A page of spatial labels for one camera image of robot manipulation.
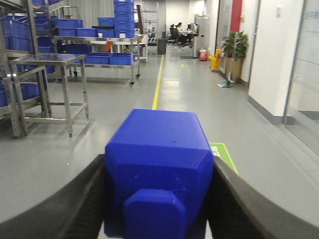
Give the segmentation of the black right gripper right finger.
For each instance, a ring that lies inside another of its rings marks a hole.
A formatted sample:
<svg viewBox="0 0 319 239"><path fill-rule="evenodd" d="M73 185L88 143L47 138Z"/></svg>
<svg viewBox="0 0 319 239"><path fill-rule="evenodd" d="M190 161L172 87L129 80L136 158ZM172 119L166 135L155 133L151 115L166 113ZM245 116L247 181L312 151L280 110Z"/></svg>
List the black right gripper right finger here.
<svg viewBox="0 0 319 239"><path fill-rule="evenodd" d="M206 215L214 239L317 239L319 228L255 190L214 159Z"/></svg>

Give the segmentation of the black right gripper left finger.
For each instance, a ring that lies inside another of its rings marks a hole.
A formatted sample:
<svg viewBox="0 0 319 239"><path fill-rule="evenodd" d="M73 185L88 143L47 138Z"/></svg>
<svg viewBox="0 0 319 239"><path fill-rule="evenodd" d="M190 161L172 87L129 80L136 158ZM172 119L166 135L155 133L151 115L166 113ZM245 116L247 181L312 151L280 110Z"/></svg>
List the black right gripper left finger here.
<svg viewBox="0 0 319 239"><path fill-rule="evenodd" d="M0 225L2 239L96 239L105 210L104 155L58 192Z"/></svg>

